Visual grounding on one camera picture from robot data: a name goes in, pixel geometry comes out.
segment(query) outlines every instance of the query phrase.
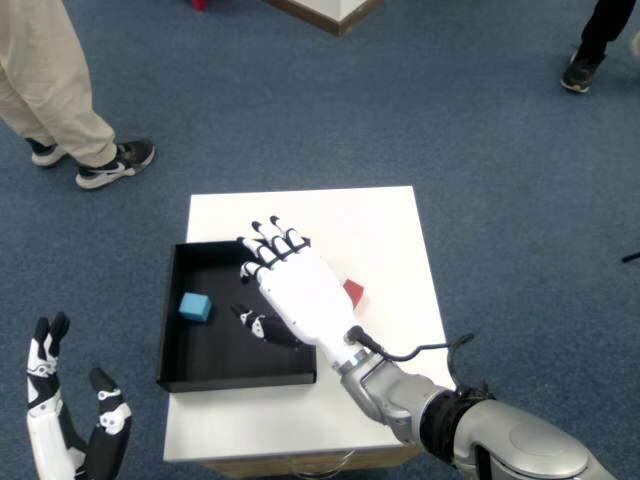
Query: red cube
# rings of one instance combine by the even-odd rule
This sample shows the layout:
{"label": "red cube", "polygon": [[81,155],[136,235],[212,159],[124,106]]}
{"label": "red cube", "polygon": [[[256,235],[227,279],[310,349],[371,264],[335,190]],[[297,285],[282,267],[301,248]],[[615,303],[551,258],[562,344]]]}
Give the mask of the red cube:
{"label": "red cube", "polygon": [[361,285],[358,285],[353,280],[349,280],[348,278],[344,282],[343,287],[347,291],[349,298],[351,298],[351,303],[353,303],[353,308],[355,309],[358,306],[358,303],[360,303],[360,299],[362,299],[362,294],[364,293],[364,287]]}

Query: wire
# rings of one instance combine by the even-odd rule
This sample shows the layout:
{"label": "wire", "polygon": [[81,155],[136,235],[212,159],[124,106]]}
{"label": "wire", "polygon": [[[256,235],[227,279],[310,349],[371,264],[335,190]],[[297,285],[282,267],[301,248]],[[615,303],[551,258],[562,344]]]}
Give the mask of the wire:
{"label": "wire", "polygon": [[449,367],[449,370],[452,371],[452,376],[455,374],[455,367],[453,367],[453,355],[455,354],[455,351],[465,343],[473,340],[473,335],[468,334],[458,338],[453,343],[434,343],[430,345],[419,345],[409,355],[392,355],[388,353],[382,347],[382,345],[380,345],[373,338],[367,335],[364,329],[360,326],[355,326],[350,328],[349,331],[347,332],[346,337],[347,337],[347,340],[349,340],[351,343],[358,342],[363,347],[367,347],[372,352],[375,352],[381,355],[382,357],[384,357],[385,359],[391,360],[394,362],[407,362],[412,358],[415,358],[423,350],[436,350],[439,348],[449,348],[450,350],[449,350],[449,355],[447,357],[447,365]]}
{"label": "wire", "polygon": [[469,343],[473,339],[474,339],[474,336],[472,333],[461,336],[451,344],[451,347],[449,348],[449,353],[447,354],[447,367],[449,368],[449,374],[453,379],[453,383],[455,383],[456,385],[457,392],[468,390],[469,387],[462,380],[460,380],[460,377],[458,377],[458,372],[456,371],[456,365],[455,363],[453,363],[453,357],[455,356],[456,351],[462,345],[464,345],[465,343]]}

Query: sneaker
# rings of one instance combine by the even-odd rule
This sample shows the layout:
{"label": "sneaker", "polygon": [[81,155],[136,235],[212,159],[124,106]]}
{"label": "sneaker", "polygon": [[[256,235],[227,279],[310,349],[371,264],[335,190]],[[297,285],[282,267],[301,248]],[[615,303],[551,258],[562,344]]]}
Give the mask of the sneaker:
{"label": "sneaker", "polygon": [[604,56],[600,60],[594,61],[589,58],[576,58],[574,53],[571,57],[571,64],[564,72],[560,83],[572,92],[587,93],[591,88],[593,75],[602,60],[604,60]]}
{"label": "sneaker", "polygon": [[117,145],[116,157],[102,167],[78,165],[76,183],[80,188],[100,188],[120,177],[132,177],[151,163],[155,147],[149,140],[121,143]]}
{"label": "sneaker", "polygon": [[31,145],[31,150],[33,152],[31,154],[31,161],[38,167],[52,167],[67,154],[67,152],[65,152],[62,147],[57,144],[51,145],[50,147],[45,147],[32,138],[27,138],[27,142],[29,142],[29,145]]}

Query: person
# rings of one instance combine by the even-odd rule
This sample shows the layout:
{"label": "person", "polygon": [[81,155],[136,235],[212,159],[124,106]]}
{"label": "person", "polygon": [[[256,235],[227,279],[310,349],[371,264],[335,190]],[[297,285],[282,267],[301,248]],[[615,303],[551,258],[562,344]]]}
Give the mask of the person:
{"label": "person", "polygon": [[89,69],[62,0],[0,0],[0,117],[50,167],[66,154],[84,189],[132,176],[154,157],[147,139],[114,143],[93,111]]}
{"label": "person", "polygon": [[591,19],[582,31],[582,43],[562,76],[562,86],[587,93],[593,75],[605,58],[607,43],[620,35],[629,21],[636,0],[598,0]]}

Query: robot finger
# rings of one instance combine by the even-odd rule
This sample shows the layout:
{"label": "robot finger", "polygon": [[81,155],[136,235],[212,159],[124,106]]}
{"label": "robot finger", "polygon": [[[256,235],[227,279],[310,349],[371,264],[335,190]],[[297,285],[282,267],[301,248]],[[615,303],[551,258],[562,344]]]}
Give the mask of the robot finger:
{"label": "robot finger", "polygon": [[298,348],[302,344],[280,317],[260,314],[240,303],[234,304],[231,310],[255,337],[265,342],[288,348]]}
{"label": "robot finger", "polygon": [[260,222],[253,222],[251,224],[253,229],[258,232],[269,243],[271,248],[275,250],[276,254],[283,260],[290,254],[294,253],[291,246],[287,243],[282,232],[274,225],[264,225]]}
{"label": "robot finger", "polygon": [[67,316],[62,312],[58,312],[49,327],[49,334],[51,335],[49,353],[54,358],[58,358],[60,355],[60,342],[69,331],[69,324],[70,322]]}
{"label": "robot finger", "polygon": [[118,385],[102,369],[89,375],[100,403],[100,421],[93,429],[85,467],[88,478],[113,480],[118,475],[131,431],[131,410]]}
{"label": "robot finger", "polygon": [[247,247],[258,260],[260,260],[267,268],[271,268],[280,258],[273,253],[271,248],[250,238],[239,237],[238,241]]}
{"label": "robot finger", "polygon": [[272,215],[270,220],[273,225],[278,227],[282,236],[287,240],[295,252],[309,246],[310,242],[308,239],[302,238],[294,228],[288,227],[282,220],[280,220],[279,217]]}
{"label": "robot finger", "polygon": [[242,324],[251,330],[256,337],[264,340],[264,330],[262,329],[262,319],[264,315],[245,307],[241,303],[231,305],[231,311],[240,319]]}
{"label": "robot finger", "polygon": [[262,265],[258,265],[255,262],[244,262],[240,267],[240,279],[243,282],[248,282],[253,277],[258,283],[262,283],[267,272],[269,272],[269,269]]}
{"label": "robot finger", "polygon": [[36,326],[36,331],[33,334],[33,338],[31,339],[31,346],[29,347],[29,360],[28,360],[28,369],[29,373],[36,375],[35,371],[31,371],[35,368],[35,366],[39,365],[41,362],[47,361],[47,352],[44,348],[44,342],[49,335],[49,320],[46,317],[41,317],[38,320],[38,325]]}

